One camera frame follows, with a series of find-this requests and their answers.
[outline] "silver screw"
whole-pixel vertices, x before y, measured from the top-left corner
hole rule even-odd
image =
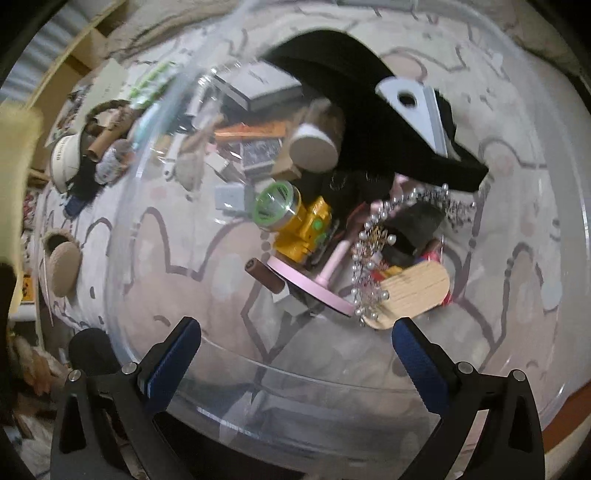
[[[128,364],[125,364],[124,366],[121,367],[121,371],[125,375],[131,375],[137,369],[138,369],[138,364],[135,362],[129,362]]]
[[[76,380],[78,380],[80,377],[82,376],[82,372],[80,370],[72,370],[69,374],[68,374],[68,380],[70,382],[75,382]]]
[[[457,365],[457,369],[462,372],[463,374],[469,375],[474,371],[474,367],[471,366],[468,362],[460,362]]]
[[[513,378],[515,378],[518,382],[523,382],[525,380],[525,373],[521,370],[513,370]]]

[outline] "white cap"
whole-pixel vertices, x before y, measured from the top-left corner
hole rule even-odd
[[[290,157],[297,167],[322,173],[336,167],[339,150],[317,126],[302,124],[290,139]]]

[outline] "round hole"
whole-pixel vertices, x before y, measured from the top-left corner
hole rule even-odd
[[[410,92],[400,92],[398,100],[406,108],[415,108],[417,106],[417,98]]]

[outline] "corrugated metal sheet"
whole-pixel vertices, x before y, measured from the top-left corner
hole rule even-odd
[[[26,102],[52,62],[111,0],[69,0],[33,37],[0,88],[0,101]]]

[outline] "clear plastic packaging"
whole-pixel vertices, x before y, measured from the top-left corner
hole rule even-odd
[[[498,375],[523,369],[548,425],[590,375],[582,180],[589,176],[519,49],[489,20],[447,0],[244,2],[209,27],[145,126],[127,175],[106,286],[119,359],[140,359],[193,316],[203,342],[170,412],[237,450],[300,471],[397,478],[436,425],[389,332],[322,309],[294,318],[274,309],[271,294],[243,271],[248,258],[269,257],[272,237],[214,207],[223,180],[206,162],[212,152],[203,139],[227,97],[207,86],[311,28],[347,31],[396,65],[394,73],[440,89],[459,141],[489,165],[474,224],[439,232],[454,302],[416,322],[454,361]],[[429,41],[438,43],[436,54],[417,47]],[[174,168],[183,181],[170,182],[161,146],[174,142],[167,132],[187,111],[198,125],[190,135],[204,133],[189,152],[181,147]]]

